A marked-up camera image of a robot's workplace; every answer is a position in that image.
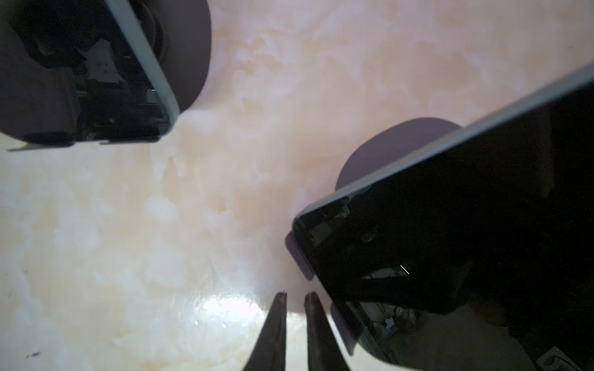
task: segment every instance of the marble surface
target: marble surface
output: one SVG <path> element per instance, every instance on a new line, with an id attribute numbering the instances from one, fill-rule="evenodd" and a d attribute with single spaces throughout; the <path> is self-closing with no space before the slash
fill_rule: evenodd
<path id="1" fill-rule="evenodd" d="M 207 84 L 160 142 L 0 138 L 1 370 L 240 370 L 280 290 L 287 369 L 307 369 L 303 298 L 322 288 L 283 238 L 349 154 L 412 118 L 468 125 L 594 59 L 587 0 L 210 9 Z"/>

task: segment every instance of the beige marbled tabletop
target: beige marbled tabletop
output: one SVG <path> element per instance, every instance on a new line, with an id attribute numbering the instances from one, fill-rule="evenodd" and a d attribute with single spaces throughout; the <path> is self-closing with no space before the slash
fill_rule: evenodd
<path id="1" fill-rule="evenodd" d="M 412 118 L 467 125 L 594 59 L 587 0 L 210 9 L 207 84 L 160 142 L 0 138 L 0 370 L 241 370 L 280 290 L 287 369 L 306 370 L 320 286 L 283 238 L 349 154 Z M 349 363 L 393 369 L 361 348 Z"/>

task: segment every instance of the marble table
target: marble table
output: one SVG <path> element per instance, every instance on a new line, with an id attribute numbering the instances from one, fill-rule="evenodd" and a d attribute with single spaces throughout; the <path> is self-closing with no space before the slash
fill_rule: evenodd
<path id="1" fill-rule="evenodd" d="M 468 125 L 594 59 L 588 0 L 211 0 L 201 96 L 155 144 L 6 152 L 1 370 L 241 370 L 277 291 L 307 369 L 283 238 L 348 156 L 408 119 Z M 330 301 L 323 296 L 324 304 Z M 355 370 L 394 369 L 360 347 Z"/>

